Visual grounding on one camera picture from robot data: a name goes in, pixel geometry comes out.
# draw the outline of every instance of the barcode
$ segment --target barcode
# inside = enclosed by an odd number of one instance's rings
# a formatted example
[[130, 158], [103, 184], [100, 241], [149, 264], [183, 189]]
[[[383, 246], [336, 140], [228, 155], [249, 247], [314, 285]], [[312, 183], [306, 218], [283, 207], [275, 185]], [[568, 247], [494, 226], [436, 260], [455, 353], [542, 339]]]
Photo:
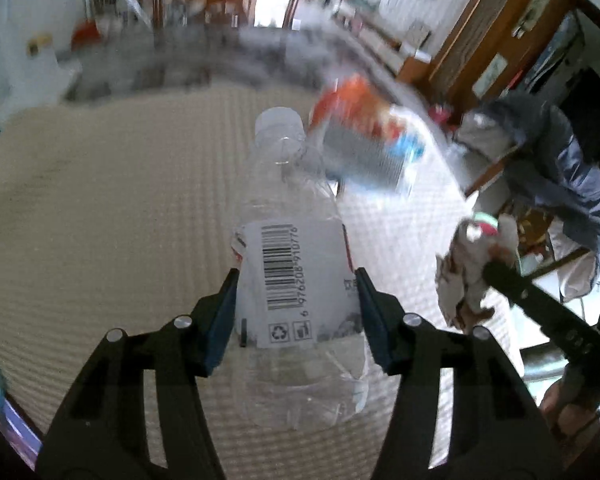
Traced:
[[269, 310], [300, 307], [292, 253], [294, 242], [291, 233], [294, 229], [291, 224], [261, 228], [264, 284]]

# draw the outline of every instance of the transparent bottle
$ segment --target transparent bottle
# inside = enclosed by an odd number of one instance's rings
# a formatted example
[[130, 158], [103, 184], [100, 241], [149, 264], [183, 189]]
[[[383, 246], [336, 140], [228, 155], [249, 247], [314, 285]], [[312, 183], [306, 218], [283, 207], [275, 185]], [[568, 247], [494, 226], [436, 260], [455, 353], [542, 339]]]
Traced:
[[[287, 335], [288, 343], [276, 346], [265, 344], [268, 342], [263, 332], [264, 327], [272, 326], [267, 324], [270, 321], [267, 316], [272, 315], [272, 310], [268, 310], [272, 299], [259, 280], [249, 278], [256, 276], [257, 268], [262, 268], [264, 256], [261, 257], [259, 250], [250, 250], [247, 226], [277, 225], [297, 219], [300, 223], [314, 224], [316, 229], [336, 224], [342, 228], [320, 155], [304, 143], [302, 121], [289, 108], [272, 108], [258, 118], [254, 147], [235, 206], [237, 227], [232, 246], [242, 261], [236, 313], [236, 333], [241, 348], [232, 355], [234, 401], [238, 412], [259, 426], [300, 431], [329, 428], [351, 418], [364, 408], [368, 393], [368, 350], [353, 280], [349, 299], [355, 300], [356, 311], [351, 310], [348, 316], [336, 319], [336, 330], [299, 342], [292, 342], [291, 335]], [[312, 244], [307, 237], [313, 237], [314, 233], [304, 235], [307, 249]], [[313, 254], [317, 258], [313, 261], [319, 260], [324, 265], [329, 259], [334, 262], [348, 259], [344, 243], [342, 254], [334, 254], [337, 251], [327, 246], [319, 244], [318, 252], [322, 253]], [[310, 248], [310, 251], [316, 250], [315, 246]], [[306, 254], [310, 251], [303, 252], [305, 265], [312, 261], [311, 255]], [[275, 264], [281, 265], [280, 258]], [[334, 264], [320, 270], [320, 276], [332, 278], [339, 285], [341, 270], [341, 266]], [[311, 269], [304, 268], [307, 283], [310, 272]], [[304, 312], [302, 309], [308, 303], [288, 309], [293, 313], [289, 315]], [[334, 307], [329, 294], [314, 296], [310, 303], [314, 313], [325, 314]], [[302, 322], [290, 322], [288, 329], [292, 331], [296, 326], [302, 326]]]

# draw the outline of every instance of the beige tablecloth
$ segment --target beige tablecloth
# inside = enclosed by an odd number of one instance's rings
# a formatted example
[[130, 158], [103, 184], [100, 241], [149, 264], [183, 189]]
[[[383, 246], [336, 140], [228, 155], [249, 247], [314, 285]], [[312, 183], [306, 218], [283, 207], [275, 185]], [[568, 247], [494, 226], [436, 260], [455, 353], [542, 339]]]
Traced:
[[[298, 89], [225, 85], [30, 110], [8, 124], [0, 136], [0, 366], [43, 431], [108, 329], [156, 330], [218, 290], [234, 264], [227, 205], [255, 118], [272, 106], [307, 117], [315, 100]], [[338, 200], [355, 264], [405, 309], [442, 327], [434, 256], [446, 251], [468, 211], [427, 142], [408, 202], [352, 192]], [[499, 301], [488, 327], [519, 361], [510, 325]], [[241, 420], [221, 365], [200, 380], [200, 394], [227, 477], [368, 478], [397, 387], [376, 366], [370, 378], [362, 413], [302, 434]], [[433, 462], [448, 445], [451, 387], [449, 376], [443, 379]], [[146, 411], [152, 456], [160, 462], [155, 393]]]

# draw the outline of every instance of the metal screw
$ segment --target metal screw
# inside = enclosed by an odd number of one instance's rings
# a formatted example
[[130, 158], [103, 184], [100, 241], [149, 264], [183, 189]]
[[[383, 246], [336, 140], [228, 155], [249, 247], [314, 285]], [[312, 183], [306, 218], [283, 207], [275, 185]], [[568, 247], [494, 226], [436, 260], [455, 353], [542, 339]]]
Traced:
[[173, 320], [173, 324], [176, 328], [189, 328], [191, 323], [193, 323], [193, 321], [189, 316], [178, 316]]
[[472, 333], [474, 334], [474, 337], [477, 337], [478, 339], [480, 339], [482, 341], [487, 341], [491, 337], [491, 332], [489, 332], [483, 326], [474, 327]]
[[110, 343], [115, 343], [116, 341], [120, 341], [124, 333], [119, 328], [114, 328], [113, 330], [109, 330], [107, 332], [107, 341]]
[[422, 324], [422, 318], [418, 314], [405, 314], [402, 321], [408, 326], [420, 326]]

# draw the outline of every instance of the bottle label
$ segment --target bottle label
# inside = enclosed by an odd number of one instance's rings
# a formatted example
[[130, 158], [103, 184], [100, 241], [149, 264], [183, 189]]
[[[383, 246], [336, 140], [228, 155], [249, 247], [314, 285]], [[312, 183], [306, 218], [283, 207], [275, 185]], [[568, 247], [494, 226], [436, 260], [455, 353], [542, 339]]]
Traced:
[[236, 330], [243, 344], [302, 346], [362, 331], [340, 220], [253, 222], [242, 234]]

